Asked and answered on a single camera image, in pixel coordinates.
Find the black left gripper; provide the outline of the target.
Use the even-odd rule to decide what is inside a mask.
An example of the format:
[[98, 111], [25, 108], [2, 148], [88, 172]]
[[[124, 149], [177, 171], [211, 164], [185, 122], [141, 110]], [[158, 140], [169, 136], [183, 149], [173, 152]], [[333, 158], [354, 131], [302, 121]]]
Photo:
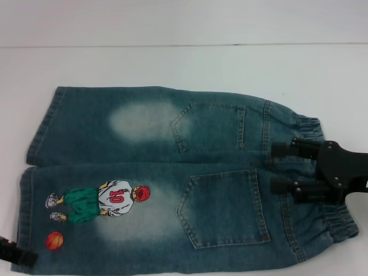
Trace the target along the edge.
[[36, 263], [39, 255], [37, 253], [23, 250], [17, 247], [15, 242], [10, 242], [0, 237], [0, 256], [10, 263]]

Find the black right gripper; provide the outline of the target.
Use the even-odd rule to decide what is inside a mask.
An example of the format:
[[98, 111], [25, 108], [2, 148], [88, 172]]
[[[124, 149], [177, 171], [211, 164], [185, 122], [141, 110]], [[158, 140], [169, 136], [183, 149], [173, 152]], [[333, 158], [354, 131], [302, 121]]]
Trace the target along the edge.
[[271, 194], [290, 194], [297, 204], [337, 204], [344, 202], [351, 193], [367, 192], [367, 153], [345, 150], [335, 141], [322, 143], [294, 138], [290, 144], [272, 143], [271, 156], [317, 158], [316, 168], [322, 181], [290, 181], [281, 178], [272, 178], [270, 181]]

